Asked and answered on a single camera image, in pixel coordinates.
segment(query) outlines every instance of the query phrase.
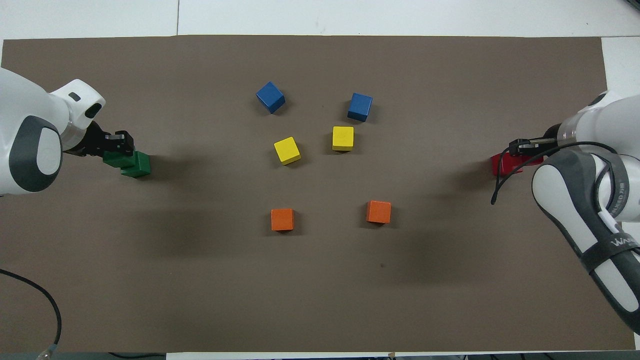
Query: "white table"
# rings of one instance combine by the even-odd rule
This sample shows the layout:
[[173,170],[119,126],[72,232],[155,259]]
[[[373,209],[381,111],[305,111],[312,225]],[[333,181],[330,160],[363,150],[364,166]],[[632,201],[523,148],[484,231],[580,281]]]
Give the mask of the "white table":
[[[607,86],[622,96],[640,93],[640,11],[624,0],[0,0],[0,40],[194,34],[602,37]],[[428,354],[436,353],[395,353]],[[179,353],[167,358],[365,356],[388,352]]]

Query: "stacked green blocks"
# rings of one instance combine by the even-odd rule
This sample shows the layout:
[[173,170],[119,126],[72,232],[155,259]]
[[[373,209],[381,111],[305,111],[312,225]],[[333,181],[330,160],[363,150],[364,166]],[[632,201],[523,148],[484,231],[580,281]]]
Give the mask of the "stacked green blocks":
[[102,162],[120,168],[120,173],[129,177],[141,177],[151,174],[149,155],[144,152],[134,151],[132,156],[126,156],[119,152],[105,151]]

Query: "brown mat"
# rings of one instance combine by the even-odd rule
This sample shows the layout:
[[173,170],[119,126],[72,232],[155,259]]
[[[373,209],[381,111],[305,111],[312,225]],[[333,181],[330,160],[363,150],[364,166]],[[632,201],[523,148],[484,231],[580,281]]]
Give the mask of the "brown mat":
[[[531,168],[488,158],[606,89],[598,38],[258,37],[9,40],[3,67],[52,91],[79,78],[97,121],[152,155],[134,180],[65,155],[46,191],[0,199],[1,266],[45,286],[61,351],[633,348],[555,226]],[[255,98],[274,81],[276,115]],[[374,98],[346,118],[352,92]],[[355,149],[331,151],[333,126]],[[273,143],[295,137],[283,167]],[[392,222],[364,221],[368,200]],[[269,230],[291,207],[296,230]],[[0,349],[54,318],[0,277]]]

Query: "wooden block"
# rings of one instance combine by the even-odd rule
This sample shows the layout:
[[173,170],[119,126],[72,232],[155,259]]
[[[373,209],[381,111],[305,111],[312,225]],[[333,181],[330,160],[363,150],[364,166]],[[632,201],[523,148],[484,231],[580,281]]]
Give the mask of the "wooden block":
[[367,203],[367,221],[388,224],[391,221],[391,203],[372,200]]
[[273,231],[293,230],[293,209],[272,209],[271,210],[271,230]]
[[367,121],[372,102],[373,98],[371,96],[358,94],[357,92],[353,93],[347,117],[357,121]]
[[285,102],[282,92],[270,81],[255,93],[255,95],[262,105],[272,114]]
[[353,150],[353,126],[334,126],[331,148],[334,151]]
[[279,142],[274,143],[273,146],[276,148],[278,158],[280,158],[282,165],[290,164],[296,160],[300,160],[301,158],[300,151],[298,150],[298,146],[296,145],[296,141],[293,140],[293,137],[280,140]]

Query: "cube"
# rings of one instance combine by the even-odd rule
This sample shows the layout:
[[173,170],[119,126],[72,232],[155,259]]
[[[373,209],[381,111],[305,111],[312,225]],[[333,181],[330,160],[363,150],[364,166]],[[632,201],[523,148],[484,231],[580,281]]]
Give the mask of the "cube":
[[379,224],[391,222],[391,203],[372,200],[367,203],[367,221]]
[[126,156],[119,152],[105,151],[102,155],[102,162],[112,167],[132,167],[136,164],[135,156]]
[[149,155],[144,152],[134,151],[132,158],[136,163],[131,167],[125,167],[120,169],[120,173],[129,177],[141,177],[151,174],[151,164],[149,162]]
[[271,210],[271,230],[273,231],[293,230],[293,209],[272,209]]
[[258,90],[255,95],[262,105],[269,110],[269,113],[272,114],[285,102],[284,94],[270,81]]
[[353,150],[353,126],[334,126],[331,148],[334,151]]
[[301,158],[300,151],[298,150],[298,146],[296,145],[296,141],[293,137],[280,140],[279,142],[274,143],[273,147],[276,148],[278,158],[280,158],[282,165],[290,164],[296,160],[300,160]]
[[351,96],[351,104],[349,105],[349,111],[347,117],[349,119],[365,122],[369,116],[369,109],[371,109],[371,103],[373,98],[358,93],[353,93]]

